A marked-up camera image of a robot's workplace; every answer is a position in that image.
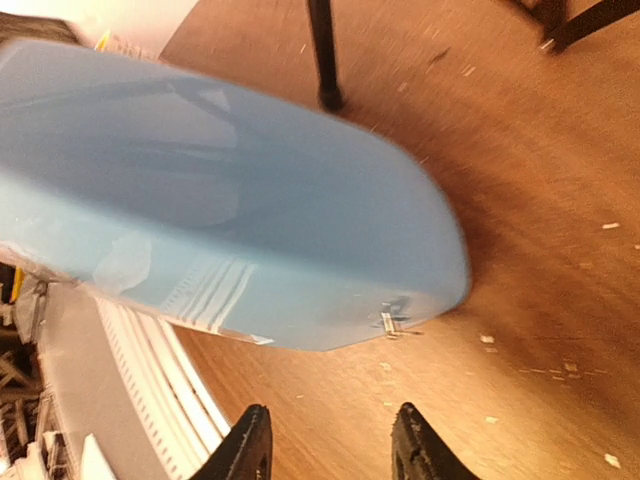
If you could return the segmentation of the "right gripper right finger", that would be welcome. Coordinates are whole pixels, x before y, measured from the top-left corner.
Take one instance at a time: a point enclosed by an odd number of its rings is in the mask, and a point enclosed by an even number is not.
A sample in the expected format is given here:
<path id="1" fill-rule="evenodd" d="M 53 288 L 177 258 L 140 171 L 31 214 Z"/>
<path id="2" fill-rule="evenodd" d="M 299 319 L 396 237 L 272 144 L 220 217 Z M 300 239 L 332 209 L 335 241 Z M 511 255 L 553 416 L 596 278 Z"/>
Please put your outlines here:
<path id="1" fill-rule="evenodd" d="M 478 480 L 411 402 L 401 405 L 391 433 L 392 478 Z"/>

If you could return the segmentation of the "blue metronome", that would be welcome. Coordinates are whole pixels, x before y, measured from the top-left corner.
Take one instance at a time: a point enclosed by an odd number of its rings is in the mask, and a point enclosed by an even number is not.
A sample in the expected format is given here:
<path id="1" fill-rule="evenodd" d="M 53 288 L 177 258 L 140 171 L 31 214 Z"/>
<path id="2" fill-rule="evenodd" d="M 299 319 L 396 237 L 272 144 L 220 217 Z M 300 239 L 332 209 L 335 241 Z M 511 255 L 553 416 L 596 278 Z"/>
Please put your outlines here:
<path id="1" fill-rule="evenodd" d="M 1 50 L 1 252 L 169 321 L 327 351 L 459 305 L 439 186 L 341 120 L 36 40 Z"/>

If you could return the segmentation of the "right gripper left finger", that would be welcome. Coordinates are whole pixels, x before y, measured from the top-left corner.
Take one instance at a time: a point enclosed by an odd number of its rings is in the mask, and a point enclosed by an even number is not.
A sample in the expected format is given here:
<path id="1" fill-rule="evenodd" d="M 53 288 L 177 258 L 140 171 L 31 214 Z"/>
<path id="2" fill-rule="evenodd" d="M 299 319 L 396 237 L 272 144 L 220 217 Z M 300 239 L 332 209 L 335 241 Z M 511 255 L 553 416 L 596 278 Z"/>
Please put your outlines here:
<path id="1" fill-rule="evenodd" d="M 270 480 L 272 458 L 269 409 L 252 404 L 197 471 L 197 480 Z"/>

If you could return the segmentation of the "black music stand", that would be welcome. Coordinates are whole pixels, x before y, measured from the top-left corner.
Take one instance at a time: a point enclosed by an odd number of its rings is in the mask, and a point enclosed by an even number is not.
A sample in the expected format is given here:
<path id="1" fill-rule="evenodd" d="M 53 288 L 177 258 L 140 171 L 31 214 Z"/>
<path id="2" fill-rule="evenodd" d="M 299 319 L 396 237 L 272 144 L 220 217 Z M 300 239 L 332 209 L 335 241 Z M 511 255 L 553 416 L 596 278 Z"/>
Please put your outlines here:
<path id="1" fill-rule="evenodd" d="M 573 18 L 569 16 L 568 1 L 509 0 L 506 4 L 540 27 L 540 49 L 549 54 L 560 54 L 587 36 L 639 12 L 639 0 L 598 1 Z M 337 112 L 345 101 L 338 82 L 331 2 L 308 0 L 306 10 L 317 66 L 318 101 L 324 110 Z"/>

